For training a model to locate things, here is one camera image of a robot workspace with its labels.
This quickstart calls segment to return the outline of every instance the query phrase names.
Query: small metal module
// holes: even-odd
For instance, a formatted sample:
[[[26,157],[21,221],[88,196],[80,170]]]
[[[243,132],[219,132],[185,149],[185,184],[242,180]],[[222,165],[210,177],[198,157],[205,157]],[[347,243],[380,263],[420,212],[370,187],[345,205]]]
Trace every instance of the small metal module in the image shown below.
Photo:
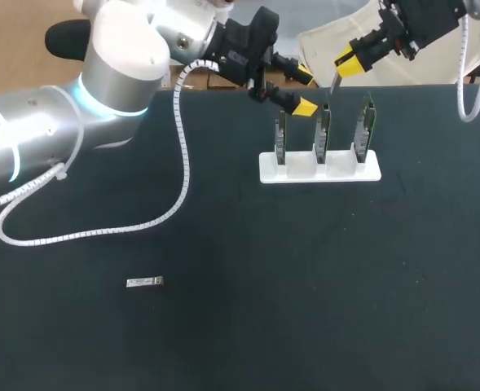
[[[275,156],[278,165],[285,164],[287,153],[287,114],[280,112],[280,116],[275,121]]]
[[[152,287],[156,285],[163,285],[164,278],[159,277],[148,277],[146,279],[128,279],[126,287],[128,288],[138,288],[138,287]]]
[[[326,163],[326,156],[328,150],[328,135],[330,134],[330,107],[328,102],[324,104],[321,110],[321,115],[315,123],[315,159],[318,165]]]
[[[365,98],[364,108],[359,116],[354,135],[355,157],[359,163],[367,159],[370,142],[372,141],[373,128],[376,124],[377,111],[373,104],[372,96],[368,93]]]

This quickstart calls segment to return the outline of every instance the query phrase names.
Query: coiled white cable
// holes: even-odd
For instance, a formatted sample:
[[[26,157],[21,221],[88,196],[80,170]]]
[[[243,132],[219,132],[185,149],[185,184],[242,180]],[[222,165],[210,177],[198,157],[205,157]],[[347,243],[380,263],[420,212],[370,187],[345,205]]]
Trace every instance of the coiled white cable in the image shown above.
[[[72,163],[73,159],[76,157],[76,155],[71,155],[69,158],[68,162],[66,165],[63,165],[62,163],[56,165],[52,169],[48,170],[46,173],[38,177],[37,179],[26,183],[22,187],[16,189],[15,191],[12,191],[2,197],[0,197],[0,205],[6,204],[7,202],[11,203],[0,213],[0,239],[8,244],[14,245],[14,246],[21,246],[21,247],[31,247],[31,246],[42,246],[46,244],[53,244],[53,243],[58,243],[58,242],[64,242],[66,240],[75,240],[75,239],[80,239],[80,238],[86,238],[89,236],[97,236],[97,235],[112,235],[112,234],[120,234],[120,233],[126,233],[126,232],[135,232],[135,231],[141,231],[141,230],[146,230],[147,228],[151,228],[153,226],[157,226],[158,224],[161,224],[162,222],[165,222],[168,220],[170,217],[172,217],[182,206],[183,201],[185,200],[187,196],[187,190],[189,188],[189,180],[191,176],[191,171],[190,171],[190,165],[189,165],[189,154],[187,151],[187,144],[185,140],[185,134],[183,132],[183,123],[182,123],[182,115],[180,112],[180,93],[182,91],[183,83],[185,82],[185,79],[189,75],[190,72],[192,72],[194,69],[197,68],[208,68],[212,71],[218,72],[218,64],[212,62],[212,61],[206,61],[206,60],[197,60],[194,61],[193,63],[189,64],[188,66],[185,67],[185,69],[180,73],[180,76],[178,78],[178,81],[176,82],[176,86],[174,87],[174,97],[173,97],[173,109],[174,109],[174,121],[176,123],[176,128],[178,131],[178,139],[180,142],[180,148],[182,150],[182,158],[183,158],[183,184],[182,184],[182,190],[180,191],[180,195],[174,205],[163,215],[160,217],[151,220],[150,222],[145,222],[143,224],[137,224],[133,226],[121,226],[121,227],[116,227],[116,228],[102,228],[98,230],[91,230],[91,231],[83,231],[83,232],[77,232],[74,234],[69,234],[69,235],[61,235],[61,236],[56,236],[56,237],[50,237],[50,238],[44,238],[44,239],[33,239],[33,240],[17,240],[17,239],[12,239],[9,236],[7,236],[3,229],[2,225],[8,215],[17,207],[18,204],[20,204],[22,201],[26,200],[28,197],[30,197],[33,193],[36,191],[42,189],[51,179],[53,179],[54,176],[57,176],[61,172],[62,169],[68,167],[68,163]],[[79,122],[81,132],[82,132],[82,138],[83,138],[83,126],[81,125],[81,122]]]
[[[465,79],[465,63],[466,52],[468,51],[468,37],[469,37],[469,19],[468,16],[462,18],[462,43],[460,48],[459,59],[459,80],[457,81],[457,107],[459,110],[460,119],[464,122],[473,121],[480,113],[480,86],[478,87],[477,98],[470,114],[466,114],[465,100],[464,100],[464,79]]]

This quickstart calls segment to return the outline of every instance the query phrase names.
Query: yellow tip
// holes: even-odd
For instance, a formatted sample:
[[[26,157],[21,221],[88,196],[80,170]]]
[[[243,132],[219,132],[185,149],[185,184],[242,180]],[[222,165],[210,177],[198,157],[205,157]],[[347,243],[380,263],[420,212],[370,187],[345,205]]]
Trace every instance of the yellow tip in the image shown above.
[[[363,65],[361,65],[357,57],[354,55],[337,67],[337,73],[339,73],[339,76],[341,77],[350,77],[364,73],[364,69]]]
[[[310,81],[309,83],[307,84],[307,86],[310,86],[313,82],[314,82],[314,75],[312,74],[311,71],[309,71],[305,65],[303,64],[299,64],[299,66],[297,67],[300,71],[302,71],[303,73],[306,73],[307,75],[310,76]]]
[[[350,52],[352,51],[352,46],[348,45],[344,51],[342,51],[339,56],[336,58],[336,61],[338,61],[341,57],[343,57],[344,55],[348,55]]]
[[[318,109],[316,104],[309,102],[308,100],[301,98],[301,102],[297,106],[296,110],[292,113],[293,116],[313,116]]]

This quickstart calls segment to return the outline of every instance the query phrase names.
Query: black table surface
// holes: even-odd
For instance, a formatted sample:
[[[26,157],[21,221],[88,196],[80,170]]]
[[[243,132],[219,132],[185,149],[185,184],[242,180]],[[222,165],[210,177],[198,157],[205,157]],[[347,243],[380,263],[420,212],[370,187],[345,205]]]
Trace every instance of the black table surface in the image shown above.
[[[349,146],[364,93],[333,102],[331,147]],[[372,94],[380,182],[279,186],[258,174],[276,107],[184,92],[192,183],[172,220],[0,242],[0,390],[480,391],[480,117],[460,122],[454,86]],[[7,232],[166,211],[182,178],[171,99],[156,95],[129,145],[83,153]],[[289,149],[314,128],[292,119]],[[163,288],[126,288],[156,275]]]

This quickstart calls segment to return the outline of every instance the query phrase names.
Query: white holder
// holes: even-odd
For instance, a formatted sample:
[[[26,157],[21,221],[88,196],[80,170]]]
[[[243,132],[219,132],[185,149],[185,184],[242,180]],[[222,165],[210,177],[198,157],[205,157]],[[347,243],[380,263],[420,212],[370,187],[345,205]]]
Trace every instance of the white holder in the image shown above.
[[[278,165],[275,152],[259,156],[262,183],[376,182],[381,179],[377,155],[368,151],[366,162],[355,157],[354,144],[347,151],[327,151],[326,164],[319,165],[312,151],[286,152],[285,165]]]

